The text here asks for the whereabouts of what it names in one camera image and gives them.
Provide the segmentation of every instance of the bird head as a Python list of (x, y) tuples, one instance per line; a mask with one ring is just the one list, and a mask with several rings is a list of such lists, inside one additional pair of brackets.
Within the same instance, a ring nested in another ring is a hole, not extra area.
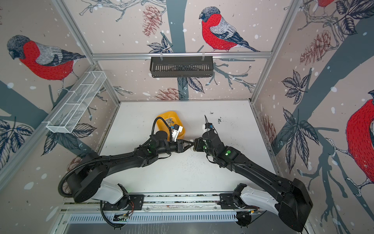
[(9, 39), (7, 47), (9, 50), (9, 55), (12, 57), (12, 59), (26, 58), (23, 51), (23, 46), (29, 41), (30, 39), (28, 37), (22, 35), (17, 35)]
[(374, 90), (368, 92), (368, 94), (370, 94), (373, 97), (373, 99), (374, 99)]
[(209, 6), (204, 8), (204, 10), (201, 12), (199, 19), (202, 19), (205, 23), (208, 21), (208, 19), (214, 15), (214, 14), (220, 14), (221, 12), (218, 10), (215, 6)]

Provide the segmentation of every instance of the white table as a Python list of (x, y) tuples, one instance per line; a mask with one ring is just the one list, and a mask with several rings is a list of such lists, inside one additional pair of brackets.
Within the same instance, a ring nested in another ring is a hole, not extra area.
[[(101, 155), (133, 151), (149, 138), (154, 119), (171, 110), (178, 114), (185, 127), (185, 140), (201, 137), (206, 115), (225, 145), (275, 172), (248, 101), (121, 103)], [(184, 153), (172, 153), (171, 157), (146, 167), (117, 172), (104, 180), (120, 183), (128, 192), (139, 193), (233, 191), (239, 183), (259, 188), (247, 178), (208, 162), (205, 153), (194, 152), (192, 148)]]

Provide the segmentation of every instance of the bird wing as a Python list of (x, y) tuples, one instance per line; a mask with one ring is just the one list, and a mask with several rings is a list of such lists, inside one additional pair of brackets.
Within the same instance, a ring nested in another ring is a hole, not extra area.
[(371, 144), (373, 145), (373, 148), (374, 148), (374, 121), (372, 121), (370, 124), (369, 133), (370, 133), (370, 138), (371, 138)]
[(234, 28), (234, 26), (227, 23), (223, 17), (221, 17), (221, 21), (217, 26), (210, 27), (210, 31), (216, 37), (226, 41), (229, 41), (229, 38), (231, 38), (236, 33), (236, 29)]
[(36, 63), (43, 66), (57, 66), (61, 64), (62, 52), (57, 46), (46, 46), (35, 42), (39, 48), (40, 55), (36, 59)]

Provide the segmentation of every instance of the yellow plastic bin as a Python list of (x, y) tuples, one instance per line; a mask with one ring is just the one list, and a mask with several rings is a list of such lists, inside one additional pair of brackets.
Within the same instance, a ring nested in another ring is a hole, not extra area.
[[(174, 126), (174, 124), (178, 124), (179, 126), (182, 126), (183, 127), (182, 132), (178, 134), (177, 139), (183, 139), (184, 138), (184, 134), (185, 134), (186, 131), (184, 129), (184, 126), (183, 126), (181, 120), (179, 119), (178, 115), (174, 111), (168, 111), (166, 113), (163, 113), (163, 114), (159, 115), (158, 117), (162, 117), (165, 120), (172, 119), (172, 121), (174, 123), (170, 123), (170, 126)], [(169, 137), (170, 137), (169, 136), (169, 129), (166, 127), (164, 122), (162, 120), (158, 119), (156, 124), (157, 124), (157, 127), (159, 128), (160, 131), (165, 131), (168, 134), (168, 140), (169, 140)]]

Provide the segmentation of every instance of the gray floor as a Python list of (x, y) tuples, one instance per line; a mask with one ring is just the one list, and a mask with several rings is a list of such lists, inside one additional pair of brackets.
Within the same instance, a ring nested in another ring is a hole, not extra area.
[(235, 222), (196, 222), (196, 223), (160, 223), (129, 224), (122, 230), (113, 230), (108, 224), (70, 224), (64, 234), (296, 234), (287, 227), (277, 215), (265, 212), (248, 228), (240, 228)]

